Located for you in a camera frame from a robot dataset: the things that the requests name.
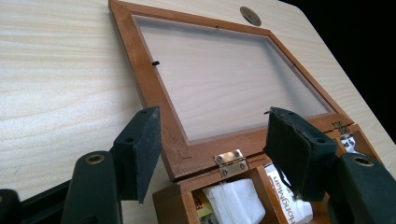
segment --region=black background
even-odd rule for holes
[[[396,7],[385,0],[282,2],[310,20],[395,143]]]

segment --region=wooden box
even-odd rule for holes
[[[191,193],[220,181],[251,178],[266,215],[288,223],[264,165],[270,106],[294,111],[338,143],[380,161],[358,124],[269,30],[109,1],[144,107],[159,106],[162,158],[174,182],[153,194],[160,223],[200,223]],[[216,157],[239,149],[245,169],[223,174]],[[327,200],[311,203],[310,223],[329,223]]]

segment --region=wooden easel box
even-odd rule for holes
[[[306,85],[320,97],[330,111],[310,116],[307,120],[338,143],[337,155],[347,153],[335,123],[341,122],[354,133],[357,142],[355,150],[379,161],[379,157],[368,142],[358,124],[337,105],[332,97],[319,86],[308,71],[291,55],[285,46],[269,30],[227,21],[219,21],[195,15],[131,3],[109,0],[109,9],[120,34],[128,60],[134,70],[134,77],[143,107],[159,106],[162,121],[163,162],[171,187],[153,194],[157,217],[160,223],[200,223],[191,193],[194,190],[216,185],[220,181],[234,181],[241,178],[253,180],[266,215],[262,223],[288,223],[283,216],[264,165],[271,160],[263,153],[266,142],[266,126],[243,131],[225,133],[204,139],[189,140],[169,91],[152,59],[148,44],[136,23],[135,16],[162,21],[175,21],[191,26],[265,36],[288,58],[293,69],[302,74]],[[246,158],[248,169],[237,175],[222,177],[215,163],[215,156],[240,149]],[[327,198],[321,203],[311,203],[314,218],[310,223],[330,223],[327,215]]]

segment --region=white paper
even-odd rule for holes
[[[308,223],[313,218],[312,206],[309,202],[294,200],[293,192],[283,184],[273,164],[265,167],[265,172],[270,177],[276,196],[279,199],[283,214],[288,222],[295,224]]]
[[[265,209],[251,179],[203,189],[220,224],[258,224]]]

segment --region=wooden frame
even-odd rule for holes
[[[333,130],[332,123],[336,121],[342,121],[345,125],[353,123],[341,107],[320,87],[308,71],[269,30],[117,0],[109,0],[109,8],[118,27],[129,62],[134,70],[143,107],[159,106],[161,109],[163,162],[170,179],[173,181],[201,174],[209,175],[209,173],[214,175],[216,179],[221,180],[219,172],[214,169],[216,164],[213,157],[237,148],[242,148],[250,169],[269,162],[269,158],[262,152],[266,141],[266,130],[260,128],[239,132],[238,134],[225,134],[205,141],[189,142],[181,129],[180,121],[160,79],[158,70],[152,65],[153,60],[149,54],[149,49],[140,34],[133,15],[268,36],[292,61],[306,81],[333,111],[333,113],[325,116],[310,118],[308,121],[324,133]]]

